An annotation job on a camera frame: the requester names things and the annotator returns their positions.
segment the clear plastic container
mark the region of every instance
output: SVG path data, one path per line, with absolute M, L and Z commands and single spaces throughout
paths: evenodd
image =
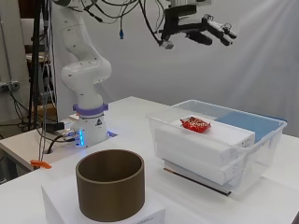
M 255 143 L 249 147 L 238 147 L 210 136 L 186 130 L 174 124 L 178 119 L 190 115 L 213 119 L 255 133 Z M 147 115 L 156 156 L 205 177 L 220 189 L 243 192 L 259 179 L 273 160 L 273 156 L 287 122 L 250 114 L 223 106 L 190 100 L 173 105 L 166 110 Z M 229 152 L 232 160 L 215 165 L 205 160 L 206 148 L 219 148 Z

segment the cardboard tube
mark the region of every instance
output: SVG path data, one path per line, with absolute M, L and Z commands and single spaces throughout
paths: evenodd
M 144 161 L 134 152 L 95 152 L 78 163 L 76 176 L 79 208 L 92 220 L 121 221 L 144 204 Z

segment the tabletop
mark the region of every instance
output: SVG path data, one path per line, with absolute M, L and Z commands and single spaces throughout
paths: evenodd
M 107 127 L 118 136 L 53 162 L 50 170 L 37 170 L 0 186 L 1 223 L 47 223 L 41 185 L 73 175 L 81 158 L 110 148 L 132 150 L 144 158 L 147 187 L 165 205 L 166 224 L 292 223 L 299 210 L 298 138 L 282 135 L 274 164 L 260 181 L 241 196 L 226 197 L 163 171 L 163 161 L 154 157 L 146 115 L 165 108 L 134 97 L 111 104 Z

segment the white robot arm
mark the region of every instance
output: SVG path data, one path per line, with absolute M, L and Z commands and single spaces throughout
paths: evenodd
M 108 110 L 103 103 L 102 97 L 96 93 L 93 85 L 106 80 L 111 76 L 111 65 L 86 41 L 88 36 L 80 13 L 85 10 L 98 21 L 102 19 L 89 11 L 93 6 L 104 15 L 105 12 L 97 5 L 97 0 L 53 0 L 60 6 L 59 21 L 61 22 L 61 33 L 66 49 L 76 56 L 78 61 L 64 67 L 62 77 L 64 84 L 71 89 L 78 97 L 78 104 L 74 105 L 74 110 L 79 115 L 77 123 L 71 127 L 78 137 L 76 145 L 78 147 L 91 147 L 107 139 L 107 127 L 104 121 L 104 111 Z M 147 0 L 127 0 L 122 4 L 102 2 L 115 6 L 129 6 L 135 4 L 140 6 L 145 22 L 160 46 L 166 49 L 173 48 L 170 42 L 171 35 L 178 33 L 186 34 L 186 37 L 204 45 L 211 45 L 212 40 L 203 35 L 207 31 L 216 36 L 221 43 L 229 46 L 236 34 L 231 31 L 230 24 L 219 24 L 213 21 L 213 17 L 205 15 L 204 18 L 196 18 L 197 6 L 209 4 L 210 0 L 169 0 L 171 5 L 164 10 L 164 28 L 161 39 L 151 30 L 150 23 L 146 17 L 145 4 Z
M 93 85 L 102 82 L 111 76 L 111 65 L 86 40 L 88 33 L 82 18 L 75 10 L 69 7 L 82 6 L 80 0 L 54 1 L 59 4 L 59 21 L 64 45 L 78 61 L 63 68 L 62 79 L 64 84 L 72 90 L 78 104 L 74 110 L 79 120 L 71 127 L 77 134 L 78 147 L 90 147 L 107 138 L 107 127 L 104 121 L 104 111 L 107 105 L 103 98 L 93 88 Z

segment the red object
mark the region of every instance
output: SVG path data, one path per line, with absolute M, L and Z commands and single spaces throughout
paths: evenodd
M 52 168 L 51 165 L 49 165 L 48 163 L 46 163 L 45 161 L 35 161 L 35 160 L 31 160 L 30 164 L 32 166 L 36 166 L 36 167 L 44 167 L 45 169 L 50 169 Z
M 180 122 L 181 126 L 183 126 L 185 129 L 189 129 L 196 133 L 204 133 L 211 127 L 210 123 L 206 123 L 203 120 L 197 119 L 195 117 L 181 119 Z

